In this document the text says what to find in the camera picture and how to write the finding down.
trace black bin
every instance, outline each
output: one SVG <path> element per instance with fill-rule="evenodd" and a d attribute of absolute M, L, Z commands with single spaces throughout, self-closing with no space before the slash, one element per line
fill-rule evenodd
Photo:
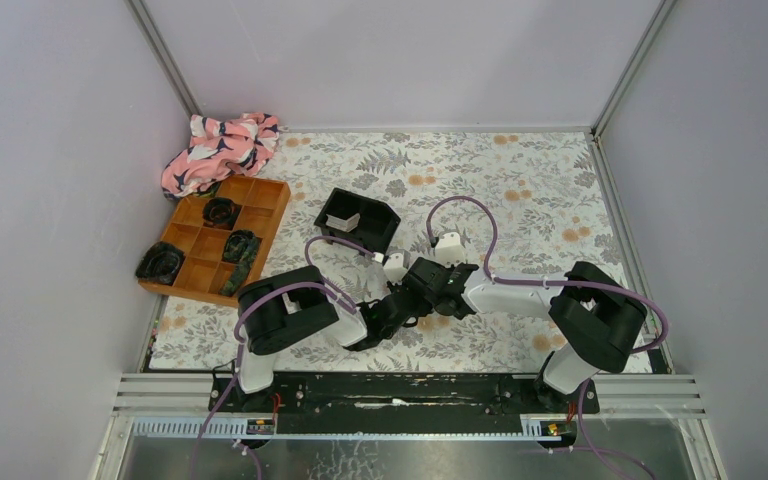
<path fill-rule="evenodd" d="M 351 232 L 344 232 L 326 224 L 326 215 L 345 220 L 355 214 L 360 214 L 360 220 Z M 323 235 L 348 240 L 373 252 L 387 253 L 387 247 L 390 246 L 401 221 L 386 203 L 335 188 L 322 211 L 316 216 L 314 225 L 322 230 Z"/>

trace pink cloth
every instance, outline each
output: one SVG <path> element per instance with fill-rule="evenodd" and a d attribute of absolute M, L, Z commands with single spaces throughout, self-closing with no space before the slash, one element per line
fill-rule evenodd
<path fill-rule="evenodd" d="M 227 122 L 193 115 L 190 130 L 190 148 L 172 159 L 160 177 L 169 198 L 205 192 L 234 174 L 254 176 L 278 144 L 278 118 L 265 113 Z"/>

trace wooden compartment tray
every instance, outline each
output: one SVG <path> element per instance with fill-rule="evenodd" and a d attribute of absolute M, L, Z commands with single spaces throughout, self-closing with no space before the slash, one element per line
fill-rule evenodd
<path fill-rule="evenodd" d="M 284 182 L 235 175 L 222 182 L 216 197 L 231 199 L 243 207 L 233 230 L 251 230 L 261 240 L 257 257 L 244 283 L 248 285 L 260 279 L 260 272 L 263 271 L 290 199 L 290 187 Z M 235 267 L 233 263 L 222 261 L 225 241 L 233 230 L 204 225 L 202 210 L 208 201 L 209 198 L 192 196 L 181 199 L 160 237 L 184 252 L 184 264 L 175 283 L 161 285 L 145 280 L 138 282 L 146 290 L 161 295 L 237 307 L 236 292 L 230 297 L 219 295 L 219 289 Z"/>

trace floral patterned surface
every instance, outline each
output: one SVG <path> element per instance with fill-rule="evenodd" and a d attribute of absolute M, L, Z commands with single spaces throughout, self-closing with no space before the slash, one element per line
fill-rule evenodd
<path fill-rule="evenodd" d="M 624 283 L 619 247 L 602 202 L 587 143 L 580 133 L 287 134 L 260 176 L 283 180 L 292 196 L 263 276 L 304 266 L 304 243 L 334 187 L 387 202 L 402 218 L 390 249 L 430 256 L 425 217 L 439 200 L 471 195 L 499 223 L 494 271 L 553 273 L 587 260 Z M 468 260 L 479 263 L 490 222 L 469 203 L 442 207 L 435 233 L 457 230 Z M 380 266 L 345 247 L 311 249 L 323 274 L 356 301 L 386 294 Z M 204 369 L 234 356 L 232 308 L 170 297 L 157 329 L 152 369 Z M 279 355 L 279 370 L 536 372 L 566 343 L 552 322 L 506 313 L 457 320 L 437 314 L 401 329 L 392 340 L 348 352 L 325 335 Z M 650 372 L 635 355 L 627 372 Z"/>

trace light purple wall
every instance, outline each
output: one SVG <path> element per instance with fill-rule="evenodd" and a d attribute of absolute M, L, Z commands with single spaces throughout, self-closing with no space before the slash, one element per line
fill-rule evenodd
<path fill-rule="evenodd" d="M 604 144 L 729 476 L 768 479 L 768 2 L 679 2 Z"/>
<path fill-rule="evenodd" d="M 589 126 L 658 0 L 149 0 L 204 112 L 294 128 Z"/>
<path fill-rule="evenodd" d="M 186 116 L 123 1 L 0 1 L 0 479 L 86 478 Z"/>

